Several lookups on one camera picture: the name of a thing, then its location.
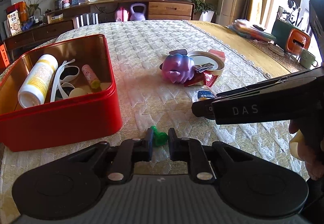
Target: white bottle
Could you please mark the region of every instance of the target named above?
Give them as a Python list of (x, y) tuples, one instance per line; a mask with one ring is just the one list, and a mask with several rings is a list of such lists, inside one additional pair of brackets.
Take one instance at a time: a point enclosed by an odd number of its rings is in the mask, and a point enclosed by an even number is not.
[(28, 108), (45, 102), (51, 79), (57, 67), (57, 60), (52, 55), (46, 54), (39, 58), (18, 92), (18, 101), (21, 107)]

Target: hand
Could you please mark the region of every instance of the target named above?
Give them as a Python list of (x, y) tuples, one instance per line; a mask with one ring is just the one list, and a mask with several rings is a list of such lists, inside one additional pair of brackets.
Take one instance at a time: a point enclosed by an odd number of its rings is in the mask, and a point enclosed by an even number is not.
[[(298, 130), (294, 120), (290, 120), (289, 133), (296, 133)], [(324, 139), (321, 141), (321, 149), (324, 151)], [(298, 142), (297, 153), (300, 159), (305, 161), (306, 170), (311, 179), (318, 180), (324, 175), (324, 165), (316, 159), (315, 152), (305, 144), (304, 139)]]

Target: pink tube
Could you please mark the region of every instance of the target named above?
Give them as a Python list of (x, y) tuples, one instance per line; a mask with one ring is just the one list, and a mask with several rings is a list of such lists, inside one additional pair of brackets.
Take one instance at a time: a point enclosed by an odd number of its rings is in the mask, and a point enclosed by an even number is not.
[(82, 67), (82, 72), (91, 88), (98, 89), (100, 87), (100, 80), (89, 65), (84, 65)]

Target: pink bag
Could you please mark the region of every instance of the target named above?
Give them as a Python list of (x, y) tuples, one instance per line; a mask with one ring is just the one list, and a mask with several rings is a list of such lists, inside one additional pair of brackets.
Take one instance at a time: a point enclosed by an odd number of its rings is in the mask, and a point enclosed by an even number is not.
[(123, 7), (120, 7), (115, 13), (116, 22), (126, 22), (128, 21), (128, 18), (129, 12)]

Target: white flower pot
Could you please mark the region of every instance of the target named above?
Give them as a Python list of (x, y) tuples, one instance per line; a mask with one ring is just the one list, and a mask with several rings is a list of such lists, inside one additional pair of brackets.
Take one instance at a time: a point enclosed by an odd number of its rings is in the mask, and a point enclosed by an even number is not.
[(205, 13), (201, 13), (199, 20), (210, 22), (213, 18), (213, 15), (214, 15), (214, 11), (208, 10)]

